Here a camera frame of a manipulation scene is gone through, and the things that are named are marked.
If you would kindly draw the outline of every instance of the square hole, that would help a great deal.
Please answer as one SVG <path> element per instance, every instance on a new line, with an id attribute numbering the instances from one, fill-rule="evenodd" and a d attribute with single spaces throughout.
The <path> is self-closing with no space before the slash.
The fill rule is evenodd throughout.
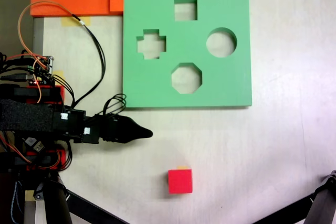
<path id="1" fill-rule="evenodd" d="M 175 21 L 197 20 L 197 0 L 174 0 Z"/>

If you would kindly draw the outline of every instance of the octagonal hole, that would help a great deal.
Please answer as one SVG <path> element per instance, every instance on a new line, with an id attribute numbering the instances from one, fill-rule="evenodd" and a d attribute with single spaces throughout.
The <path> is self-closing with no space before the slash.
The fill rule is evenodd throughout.
<path id="1" fill-rule="evenodd" d="M 180 94 L 192 94 L 202 85 L 202 71 L 193 63 L 180 63 L 172 72 L 172 86 Z"/>
<path id="2" fill-rule="evenodd" d="M 233 31 L 227 28 L 214 29 L 207 41 L 206 47 L 210 54 L 215 57 L 224 58 L 227 57 L 236 50 L 237 38 Z"/>

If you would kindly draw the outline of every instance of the red wire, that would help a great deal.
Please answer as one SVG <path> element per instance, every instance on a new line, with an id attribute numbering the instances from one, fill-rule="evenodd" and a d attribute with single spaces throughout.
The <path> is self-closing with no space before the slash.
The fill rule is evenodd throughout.
<path id="1" fill-rule="evenodd" d="M 28 163 L 32 163 L 31 161 L 29 161 L 28 159 L 26 159 L 26 157 L 24 155 L 22 155 L 21 152 L 19 152 L 17 149 L 15 149 L 14 147 L 12 147 L 10 144 L 8 144 L 6 142 L 6 140 L 0 135 L 0 139 L 2 142 L 4 142 L 9 148 L 11 148 L 14 152 L 16 152 L 18 155 L 20 155 L 26 162 Z"/>

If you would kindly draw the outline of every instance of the orange wire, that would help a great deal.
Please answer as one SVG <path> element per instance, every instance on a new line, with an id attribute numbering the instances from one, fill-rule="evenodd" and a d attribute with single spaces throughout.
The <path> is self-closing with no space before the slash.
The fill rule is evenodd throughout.
<path id="1" fill-rule="evenodd" d="M 34 64 L 33 64 L 33 70 L 34 70 L 34 71 L 35 71 L 35 64 L 36 64 L 36 62 L 40 62 L 38 58 L 35 60 L 35 62 L 34 62 Z M 36 85 L 37 85 L 37 87 L 38 87 L 38 91 L 39 91 L 39 93 L 40 93 L 40 98 L 38 99 L 37 103 L 40 103 L 41 98 L 42 98 L 41 88 L 40 88 L 40 85 L 38 84 L 38 81 L 36 80 L 36 76 L 35 76 L 34 73 L 33 73 L 33 76 L 34 76 L 34 80 L 35 80 L 35 82 L 36 82 Z"/>
<path id="2" fill-rule="evenodd" d="M 21 57 L 21 56 L 25 56 L 25 55 L 29 55 L 29 56 L 36 56 L 36 57 L 40 57 L 40 58 L 43 58 L 43 59 L 47 59 L 47 57 L 43 57 L 42 55 L 38 55 L 38 54 L 21 54 L 21 55 L 13 55 L 13 56 L 10 56 L 9 58 L 6 59 L 6 61 L 8 60 L 11 60 L 13 58 L 16 58 L 16 57 Z"/>
<path id="3" fill-rule="evenodd" d="M 26 8 L 23 9 L 22 13 L 20 14 L 20 17 L 19 17 L 19 20 L 18 20 L 18 23 L 17 23 L 17 32 L 18 32 L 18 35 L 19 35 L 19 39 L 20 39 L 20 42 L 22 44 L 22 46 L 27 50 L 28 53 L 30 54 L 33 54 L 33 52 L 27 47 L 27 45 L 25 44 L 25 42 L 23 41 L 22 39 L 22 34 L 21 34 L 21 21 L 22 21 L 22 17 L 23 15 L 26 13 L 26 11 L 33 5 L 35 4 L 39 4 L 39 3 L 50 3 L 50 4 L 54 4 L 54 5 L 57 5 L 59 7 L 61 7 L 62 9 L 64 9 L 65 11 L 67 11 L 70 15 L 72 15 L 72 12 L 66 8 L 65 6 L 63 6 L 62 4 L 59 4 L 55 1 L 49 1 L 49 0 L 42 0 L 42 1 L 36 1 L 36 2 L 32 2 L 30 3 Z M 46 67 L 44 64 L 42 64 L 41 62 L 39 62 L 39 65 L 41 67 Z"/>
<path id="4" fill-rule="evenodd" d="M 26 159 L 26 157 L 17 150 L 17 148 L 12 147 L 9 143 L 6 142 L 6 140 L 0 135 L 0 139 L 2 142 L 4 142 L 9 148 L 11 148 L 14 152 L 16 152 L 20 157 L 22 157 L 27 163 L 31 164 L 32 162 Z"/>
<path id="5" fill-rule="evenodd" d="M 6 142 L 6 140 L 0 135 L 0 140 L 2 142 L 4 142 L 9 148 L 11 148 L 14 152 L 16 152 L 20 157 L 22 157 L 27 163 L 31 164 L 32 162 L 30 160 L 28 160 L 15 146 L 11 146 L 9 143 Z M 44 167 L 44 166 L 38 166 L 39 168 L 41 169 L 47 169 L 47 168 L 54 168 L 56 167 L 59 162 L 60 162 L 60 154 L 59 154 L 59 151 L 57 151 L 57 161 L 54 165 L 51 165 L 51 166 L 47 166 L 47 167 Z"/>

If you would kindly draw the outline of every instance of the circular hole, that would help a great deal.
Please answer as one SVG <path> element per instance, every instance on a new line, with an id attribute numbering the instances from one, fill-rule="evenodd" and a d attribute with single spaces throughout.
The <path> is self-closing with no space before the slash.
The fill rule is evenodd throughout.
<path id="1" fill-rule="evenodd" d="M 224 58 L 236 50 L 237 38 L 231 30 L 217 28 L 210 33 L 206 41 L 206 48 L 213 56 Z"/>

